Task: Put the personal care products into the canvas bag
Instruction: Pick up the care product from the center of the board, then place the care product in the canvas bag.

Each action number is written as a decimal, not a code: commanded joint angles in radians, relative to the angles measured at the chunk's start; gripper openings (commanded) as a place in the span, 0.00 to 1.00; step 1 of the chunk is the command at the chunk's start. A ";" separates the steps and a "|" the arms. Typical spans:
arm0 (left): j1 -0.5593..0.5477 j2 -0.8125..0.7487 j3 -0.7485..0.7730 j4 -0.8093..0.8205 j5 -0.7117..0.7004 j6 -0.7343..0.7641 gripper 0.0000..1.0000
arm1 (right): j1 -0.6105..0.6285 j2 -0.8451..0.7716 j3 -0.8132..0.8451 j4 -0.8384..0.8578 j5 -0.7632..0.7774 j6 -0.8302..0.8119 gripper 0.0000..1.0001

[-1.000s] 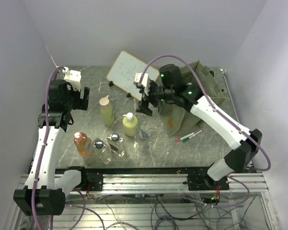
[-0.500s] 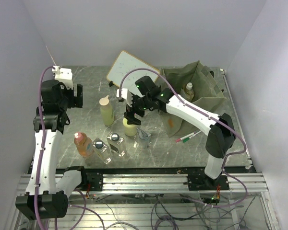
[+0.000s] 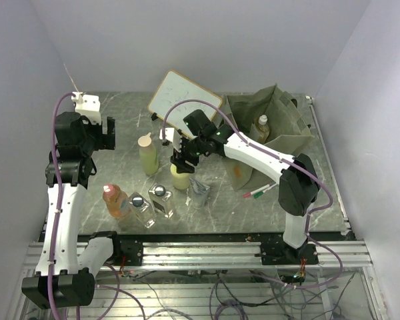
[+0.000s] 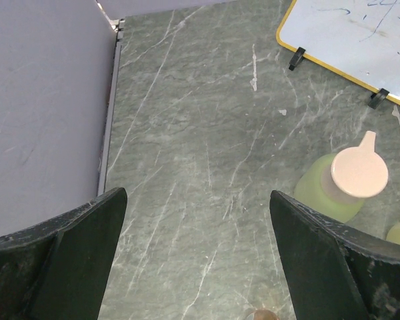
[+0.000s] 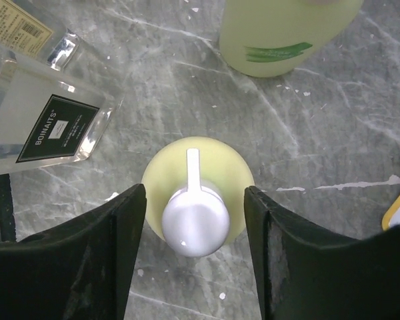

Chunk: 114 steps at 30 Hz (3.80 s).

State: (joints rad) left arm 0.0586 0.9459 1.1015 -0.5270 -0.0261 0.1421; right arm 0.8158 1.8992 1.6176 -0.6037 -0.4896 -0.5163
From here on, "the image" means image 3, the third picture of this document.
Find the clear square bottle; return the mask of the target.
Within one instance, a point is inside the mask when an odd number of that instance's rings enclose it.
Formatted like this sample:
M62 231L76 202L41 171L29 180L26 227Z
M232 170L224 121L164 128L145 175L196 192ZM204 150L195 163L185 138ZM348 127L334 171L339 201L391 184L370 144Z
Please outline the clear square bottle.
M156 222L155 212L148 200L141 194L134 192L129 197L129 207L140 222L146 227L151 228Z
M148 190L149 198L154 210L170 219L175 213L173 193L160 184L154 184Z

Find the amber bottle white cap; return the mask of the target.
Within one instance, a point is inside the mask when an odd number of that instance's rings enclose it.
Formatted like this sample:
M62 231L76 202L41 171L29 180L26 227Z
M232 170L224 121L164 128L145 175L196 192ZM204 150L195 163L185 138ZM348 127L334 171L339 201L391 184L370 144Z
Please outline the amber bottle white cap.
M250 138L258 143L264 144L270 134L268 118L261 115L251 125Z

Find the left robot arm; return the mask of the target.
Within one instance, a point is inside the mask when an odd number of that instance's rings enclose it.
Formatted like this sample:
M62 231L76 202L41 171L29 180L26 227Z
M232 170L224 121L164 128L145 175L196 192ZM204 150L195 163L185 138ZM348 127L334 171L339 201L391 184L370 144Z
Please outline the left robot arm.
M55 117L52 150L45 170L49 212L43 248L33 276L22 281L22 293L40 309L87 306L95 278L104 263L123 255L117 232L92 234L77 251L78 226L89 177L97 168L92 154L115 148L115 120L102 124L77 112Z

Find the yellow-green pump bottle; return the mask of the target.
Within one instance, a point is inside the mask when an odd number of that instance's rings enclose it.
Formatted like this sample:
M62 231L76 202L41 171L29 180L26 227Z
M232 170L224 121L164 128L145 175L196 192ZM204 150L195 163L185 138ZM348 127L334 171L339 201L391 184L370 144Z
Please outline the yellow-green pump bottle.
M174 164L171 164L170 166L170 173L174 188L178 190L185 190L190 186L189 173L178 173L177 167Z

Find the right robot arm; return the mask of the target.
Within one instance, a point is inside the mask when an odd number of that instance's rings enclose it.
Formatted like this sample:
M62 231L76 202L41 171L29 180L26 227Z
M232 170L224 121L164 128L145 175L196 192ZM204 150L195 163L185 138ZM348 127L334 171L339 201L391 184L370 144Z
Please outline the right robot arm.
M304 256L307 245L307 211L316 201L320 186L311 159L279 153L236 131L233 125L217 127L204 112L196 109L184 118L193 139L180 130L162 128L160 138L174 148L171 163L178 173L194 173L200 156L218 154L234 159L271 178L279 186L278 202L286 212L281 258L290 264Z

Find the olive canvas bag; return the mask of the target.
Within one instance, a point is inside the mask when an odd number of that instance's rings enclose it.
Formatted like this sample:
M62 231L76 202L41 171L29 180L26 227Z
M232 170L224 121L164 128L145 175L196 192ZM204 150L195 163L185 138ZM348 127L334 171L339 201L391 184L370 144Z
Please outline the olive canvas bag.
M226 95L222 111L248 137L253 124L266 115L270 133L263 144L281 153L298 156L314 138L297 108L296 98L276 84L252 94ZM256 189L271 181L240 161L225 157L222 163L235 191Z

